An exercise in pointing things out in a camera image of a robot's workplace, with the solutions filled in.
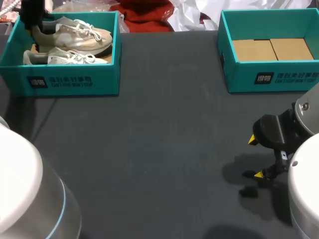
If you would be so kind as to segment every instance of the dark gray tablecloth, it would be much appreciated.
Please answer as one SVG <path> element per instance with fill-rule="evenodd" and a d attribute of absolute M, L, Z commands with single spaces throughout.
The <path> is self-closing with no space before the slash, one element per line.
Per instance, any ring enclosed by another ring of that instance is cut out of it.
<path fill-rule="evenodd" d="M 124 34 L 118 97 L 10 99 L 0 115 L 76 196 L 81 239 L 295 239 L 287 175 L 258 199 L 246 169 L 274 162 L 248 146 L 252 124 L 301 94 L 227 92 L 216 32 Z"/>

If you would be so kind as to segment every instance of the cardboard box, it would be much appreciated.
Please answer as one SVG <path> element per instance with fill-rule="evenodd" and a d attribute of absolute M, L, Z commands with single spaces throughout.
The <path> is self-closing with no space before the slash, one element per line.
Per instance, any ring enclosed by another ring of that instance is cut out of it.
<path fill-rule="evenodd" d="M 121 35 L 116 12 L 53 13 L 81 19 L 110 31 L 113 47 L 110 64 L 23 65 L 23 53 L 33 45 L 32 38 L 18 19 L 0 59 L 0 74 L 16 96 L 116 95 L 119 92 Z"/>
<path fill-rule="evenodd" d="M 228 91 L 307 91 L 319 81 L 319 11 L 224 10 L 217 46 Z"/>

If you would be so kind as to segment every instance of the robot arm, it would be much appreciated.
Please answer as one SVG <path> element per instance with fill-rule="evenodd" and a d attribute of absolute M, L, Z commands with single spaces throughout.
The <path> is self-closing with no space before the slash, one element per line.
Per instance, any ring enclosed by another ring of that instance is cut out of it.
<path fill-rule="evenodd" d="M 275 164 L 255 174 L 274 179 L 289 169 L 290 156 L 311 136 L 319 132 L 319 83 L 300 97 L 281 115 L 264 115 L 253 125 L 250 145 L 261 144 L 274 150 Z"/>

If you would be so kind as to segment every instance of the sneaker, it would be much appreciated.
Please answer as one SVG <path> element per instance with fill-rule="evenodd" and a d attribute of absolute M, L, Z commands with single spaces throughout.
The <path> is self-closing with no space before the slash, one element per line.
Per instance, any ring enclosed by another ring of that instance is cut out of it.
<path fill-rule="evenodd" d="M 25 51 L 23 54 L 24 65 L 42 65 L 42 64 L 105 64 L 109 63 L 103 59 L 95 58 L 92 54 L 82 55 L 75 51 L 63 51 L 54 47 L 48 53 L 33 53 Z"/>
<path fill-rule="evenodd" d="M 110 34 L 93 30 L 93 27 L 84 25 L 70 26 L 66 24 L 55 24 L 53 34 L 41 32 L 36 25 L 32 27 L 32 36 L 39 46 L 39 52 L 48 52 L 53 47 L 62 50 L 73 50 L 80 54 L 98 55 L 112 45 Z"/>
<path fill-rule="evenodd" d="M 111 36 L 111 32 L 107 30 L 95 28 L 93 25 L 90 25 L 82 20 L 79 20 L 79 19 L 72 20 L 64 16 L 55 21 L 43 21 L 42 32 L 45 34 L 53 34 L 55 32 L 56 25 L 58 24 L 67 25 L 67 26 L 80 28 L 80 29 L 89 29 L 101 34 L 101 36 L 105 39 L 110 39 L 110 41 L 113 40 Z"/>

